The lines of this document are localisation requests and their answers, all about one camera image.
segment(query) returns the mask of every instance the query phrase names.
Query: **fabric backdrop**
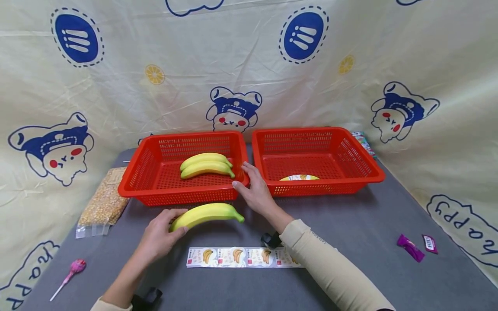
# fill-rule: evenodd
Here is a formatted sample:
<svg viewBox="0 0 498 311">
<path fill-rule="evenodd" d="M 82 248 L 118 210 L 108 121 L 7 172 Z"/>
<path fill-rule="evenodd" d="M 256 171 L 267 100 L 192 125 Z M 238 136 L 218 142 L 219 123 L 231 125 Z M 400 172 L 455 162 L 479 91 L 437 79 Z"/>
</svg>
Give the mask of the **fabric backdrop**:
<svg viewBox="0 0 498 311">
<path fill-rule="evenodd" d="M 120 151 L 265 127 L 364 131 L 498 284 L 497 12 L 494 0 L 2 1 L 0 310 L 21 307 Z"/>
</svg>

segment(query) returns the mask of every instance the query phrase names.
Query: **snack package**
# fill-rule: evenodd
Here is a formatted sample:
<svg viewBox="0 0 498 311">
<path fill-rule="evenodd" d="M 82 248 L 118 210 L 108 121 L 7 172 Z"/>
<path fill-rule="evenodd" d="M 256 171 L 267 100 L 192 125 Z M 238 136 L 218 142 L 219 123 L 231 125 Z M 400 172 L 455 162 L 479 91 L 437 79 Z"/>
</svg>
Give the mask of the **snack package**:
<svg viewBox="0 0 498 311">
<path fill-rule="evenodd" d="M 362 144 L 363 148 L 371 155 L 373 158 L 376 158 L 377 155 L 375 154 L 374 150 L 370 147 L 369 142 L 367 142 L 367 139 L 365 138 L 365 133 L 358 131 L 358 132 L 351 132 L 351 134 L 356 138 L 357 141 Z"/>
<path fill-rule="evenodd" d="M 90 199 L 76 226 L 76 238 L 106 235 L 115 225 L 126 207 L 129 198 L 118 194 L 126 167 L 110 169 L 102 179 L 97 191 Z"/>
<path fill-rule="evenodd" d="M 410 254 L 413 257 L 413 259 L 415 259 L 417 262 L 421 262 L 422 259 L 424 259 L 424 257 L 425 257 L 425 254 L 422 253 L 417 248 L 417 246 L 415 246 L 415 244 L 413 244 L 413 242 L 410 241 L 403 234 L 399 236 L 397 245 L 404 248 L 408 252 L 408 254 Z"/>
<path fill-rule="evenodd" d="M 426 234 L 423 234 L 422 237 L 424 238 L 425 250 L 437 254 L 438 251 L 436 247 L 436 241 L 434 241 L 434 238 Z"/>
<path fill-rule="evenodd" d="M 302 268 L 284 247 L 190 247 L 187 268 Z"/>
</svg>

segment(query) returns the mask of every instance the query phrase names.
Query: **banana tip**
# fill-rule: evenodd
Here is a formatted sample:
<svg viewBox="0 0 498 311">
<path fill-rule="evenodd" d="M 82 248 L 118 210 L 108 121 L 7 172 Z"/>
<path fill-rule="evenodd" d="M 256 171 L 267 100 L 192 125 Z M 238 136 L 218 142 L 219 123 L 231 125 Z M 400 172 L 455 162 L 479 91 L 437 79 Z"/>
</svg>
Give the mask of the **banana tip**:
<svg viewBox="0 0 498 311">
<path fill-rule="evenodd" d="M 238 214 L 238 215 L 236 216 L 236 219 L 237 219 L 240 223 L 244 222 L 244 220 L 245 220 L 245 219 L 244 219 L 244 216 L 242 216 L 242 215 L 240 215 L 240 214 Z"/>
</svg>

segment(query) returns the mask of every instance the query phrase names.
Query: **gray tablecloth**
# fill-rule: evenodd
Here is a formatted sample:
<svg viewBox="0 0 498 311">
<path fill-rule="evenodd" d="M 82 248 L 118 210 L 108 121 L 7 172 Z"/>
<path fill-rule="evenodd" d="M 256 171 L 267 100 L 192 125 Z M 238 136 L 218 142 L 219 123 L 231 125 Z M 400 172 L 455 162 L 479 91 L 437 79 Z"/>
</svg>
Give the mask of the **gray tablecloth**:
<svg viewBox="0 0 498 311">
<path fill-rule="evenodd" d="M 123 161 L 129 160 L 133 152 L 134 149 L 123 152 L 114 167 L 125 166 Z M 497 289 L 382 168 L 386 180 L 356 195 L 282 198 L 277 202 L 337 247 L 400 311 L 497 310 Z M 261 235 L 273 232 L 243 200 L 237 200 L 235 206 L 246 217 L 245 223 L 220 221 L 193 228 L 166 258 L 149 268 L 139 292 L 150 286 L 160 288 L 164 295 L 159 310 L 335 310 L 305 269 L 185 267 L 188 247 L 260 246 Z M 130 200 L 107 236 L 75 240 L 72 229 L 22 309 L 88 311 L 113 282 L 143 230 L 161 210 Z M 401 233 L 420 248 L 421 234 L 431 235 L 439 255 L 426 253 L 421 263 L 415 262 L 396 246 Z M 50 303 L 48 300 L 77 258 L 87 261 L 86 270 Z"/>
</svg>

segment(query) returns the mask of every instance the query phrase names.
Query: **beige sleeve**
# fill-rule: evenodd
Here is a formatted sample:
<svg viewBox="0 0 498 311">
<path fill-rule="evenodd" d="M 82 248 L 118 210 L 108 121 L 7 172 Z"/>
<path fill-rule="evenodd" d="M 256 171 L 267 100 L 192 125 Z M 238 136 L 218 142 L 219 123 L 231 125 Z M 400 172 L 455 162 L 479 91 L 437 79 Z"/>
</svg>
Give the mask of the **beige sleeve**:
<svg viewBox="0 0 498 311">
<path fill-rule="evenodd" d="M 129 305 L 127 309 L 116 307 L 115 305 L 108 304 L 100 300 L 100 298 L 95 302 L 94 306 L 90 311 L 131 311 L 132 305 Z"/>
<path fill-rule="evenodd" d="M 363 272 L 302 220 L 287 225 L 280 239 L 289 254 L 308 270 L 341 310 L 394 310 Z"/>
</svg>

